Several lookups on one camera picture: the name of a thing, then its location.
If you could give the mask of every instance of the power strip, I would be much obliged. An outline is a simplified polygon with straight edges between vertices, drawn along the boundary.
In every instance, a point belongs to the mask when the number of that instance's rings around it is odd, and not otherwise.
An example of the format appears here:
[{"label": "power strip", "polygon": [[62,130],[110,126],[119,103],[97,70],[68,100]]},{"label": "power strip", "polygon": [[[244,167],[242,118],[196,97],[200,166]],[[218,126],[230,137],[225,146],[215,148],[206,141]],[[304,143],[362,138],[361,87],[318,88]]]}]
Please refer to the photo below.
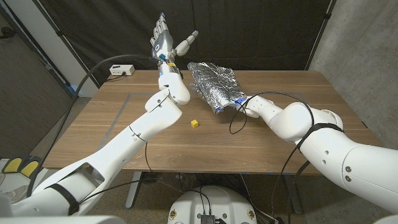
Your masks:
[{"label": "power strip", "polygon": [[126,72],[125,75],[132,75],[136,69],[134,68],[133,65],[112,65],[112,67],[109,69],[111,72],[111,75],[117,75],[120,76],[123,74],[123,72]]}]

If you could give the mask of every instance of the humanoid robot hand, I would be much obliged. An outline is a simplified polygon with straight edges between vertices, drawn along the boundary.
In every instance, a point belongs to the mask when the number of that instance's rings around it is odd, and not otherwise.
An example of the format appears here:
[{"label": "humanoid robot hand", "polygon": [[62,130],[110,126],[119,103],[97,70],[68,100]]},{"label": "humanoid robot hand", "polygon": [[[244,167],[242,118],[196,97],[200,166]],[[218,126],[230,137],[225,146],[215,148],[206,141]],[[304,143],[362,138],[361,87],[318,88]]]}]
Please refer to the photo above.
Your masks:
[{"label": "humanoid robot hand", "polygon": [[160,14],[159,20],[154,28],[154,36],[150,38],[152,44],[152,57],[158,61],[174,62],[176,55],[183,56],[199,32],[195,30],[186,40],[183,40],[175,49],[173,49],[173,37],[170,35],[167,27],[164,13]]}]

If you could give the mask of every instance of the black curtain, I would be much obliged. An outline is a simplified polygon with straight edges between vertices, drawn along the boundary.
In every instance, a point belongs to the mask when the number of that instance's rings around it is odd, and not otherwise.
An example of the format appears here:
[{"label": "black curtain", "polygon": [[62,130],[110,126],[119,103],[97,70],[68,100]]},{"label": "black curtain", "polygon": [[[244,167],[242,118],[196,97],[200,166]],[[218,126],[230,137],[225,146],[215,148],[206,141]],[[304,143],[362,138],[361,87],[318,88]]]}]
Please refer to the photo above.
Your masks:
[{"label": "black curtain", "polygon": [[[182,70],[189,62],[233,70],[304,70],[330,1],[40,2],[88,68],[115,55],[150,56],[149,39],[164,12],[174,46],[199,31],[188,53],[176,58]],[[156,69],[144,60],[133,64]],[[94,74],[99,83],[109,76],[110,66]]]}]

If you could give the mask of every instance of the concrete wall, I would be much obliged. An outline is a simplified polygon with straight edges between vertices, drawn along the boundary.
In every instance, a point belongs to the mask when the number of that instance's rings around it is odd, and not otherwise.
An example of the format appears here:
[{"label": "concrete wall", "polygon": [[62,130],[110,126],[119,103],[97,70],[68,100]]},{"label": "concrete wall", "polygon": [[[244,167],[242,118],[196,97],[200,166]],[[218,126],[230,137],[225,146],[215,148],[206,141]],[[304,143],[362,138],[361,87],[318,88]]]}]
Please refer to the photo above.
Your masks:
[{"label": "concrete wall", "polygon": [[323,73],[384,147],[398,149],[398,1],[337,0],[310,70]]}]

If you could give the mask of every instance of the aluminum foil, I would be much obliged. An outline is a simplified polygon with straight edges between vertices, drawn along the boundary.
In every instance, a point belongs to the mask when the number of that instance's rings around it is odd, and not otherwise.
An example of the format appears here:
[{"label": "aluminum foil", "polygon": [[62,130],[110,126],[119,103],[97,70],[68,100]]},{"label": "aluminum foil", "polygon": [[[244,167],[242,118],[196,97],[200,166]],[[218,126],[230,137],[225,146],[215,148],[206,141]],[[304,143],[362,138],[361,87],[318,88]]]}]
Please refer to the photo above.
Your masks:
[{"label": "aluminum foil", "polygon": [[196,81],[195,88],[201,91],[200,96],[203,94],[203,99],[215,113],[223,111],[225,106],[233,104],[236,100],[246,97],[230,68],[207,62],[191,62],[188,64],[188,69],[191,70]]}]

